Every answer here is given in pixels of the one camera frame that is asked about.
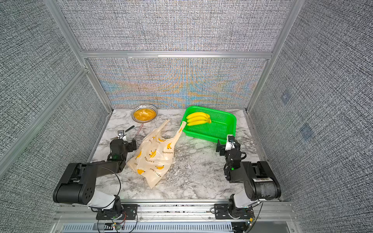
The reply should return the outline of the yellow banana bunch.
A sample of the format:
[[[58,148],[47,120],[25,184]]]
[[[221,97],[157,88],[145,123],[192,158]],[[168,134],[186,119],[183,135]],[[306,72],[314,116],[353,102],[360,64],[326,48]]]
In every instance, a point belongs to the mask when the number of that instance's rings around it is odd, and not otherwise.
[[[196,126],[202,124],[211,124],[212,120],[210,115],[204,112],[195,112],[187,116],[187,126]]]

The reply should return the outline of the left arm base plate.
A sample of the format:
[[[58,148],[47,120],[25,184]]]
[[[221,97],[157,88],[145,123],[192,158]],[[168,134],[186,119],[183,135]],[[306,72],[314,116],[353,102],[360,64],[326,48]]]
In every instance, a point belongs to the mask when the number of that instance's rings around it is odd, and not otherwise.
[[[96,215],[96,220],[136,220],[137,204],[122,204],[121,208],[99,210]]]

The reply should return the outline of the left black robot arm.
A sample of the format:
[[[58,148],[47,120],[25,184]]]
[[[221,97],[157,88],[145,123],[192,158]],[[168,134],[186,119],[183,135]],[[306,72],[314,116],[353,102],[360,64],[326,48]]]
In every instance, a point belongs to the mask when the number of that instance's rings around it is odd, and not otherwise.
[[[97,213],[97,220],[115,219],[126,212],[119,194],[110,195],[96,189],[96,180],[106,175],[121,173],[126,165],[127,155],[137,149],[136,140],[122,138],[110,142],[107,160],[93,163],[70,163],[65,169],[54,192],[53,201],[63,204],[80,204]]]

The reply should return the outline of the banana print plastic bag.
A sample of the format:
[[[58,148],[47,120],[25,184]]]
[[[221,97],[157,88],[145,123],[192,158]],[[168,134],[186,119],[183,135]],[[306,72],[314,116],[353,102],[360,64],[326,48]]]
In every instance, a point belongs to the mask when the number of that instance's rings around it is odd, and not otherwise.
[[[168,123],[166,120],[148,134],[134,157],[127,162],[129,168],[146,179],[150,188],[154,188],[170,169],[175,146],[187,124],[183,121],[175,136],[165,139],[162,137],[162,130]]]

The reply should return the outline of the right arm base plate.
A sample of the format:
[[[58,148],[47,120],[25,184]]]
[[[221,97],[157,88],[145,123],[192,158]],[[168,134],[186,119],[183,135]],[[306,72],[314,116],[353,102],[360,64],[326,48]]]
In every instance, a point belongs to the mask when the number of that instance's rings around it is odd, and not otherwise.
[[[214,204],[213,213],[218,220],[254,218],[252,208],[236,208],[234,205],[226,203]]]

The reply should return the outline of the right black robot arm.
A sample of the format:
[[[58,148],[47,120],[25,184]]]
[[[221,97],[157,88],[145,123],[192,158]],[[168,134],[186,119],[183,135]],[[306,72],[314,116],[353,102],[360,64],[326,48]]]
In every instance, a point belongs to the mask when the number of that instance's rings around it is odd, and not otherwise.
[[[240,143],[233,136],[229,136],[224,145],[218,142],[216,151],[225,158],[226,180],[244,186],[242,191],[230,196],[227,204],[214,205],[216,219],[251,219],[254,206],[280,198],[280,184],[268,162],[245,162],[247,154],[241,151]]]

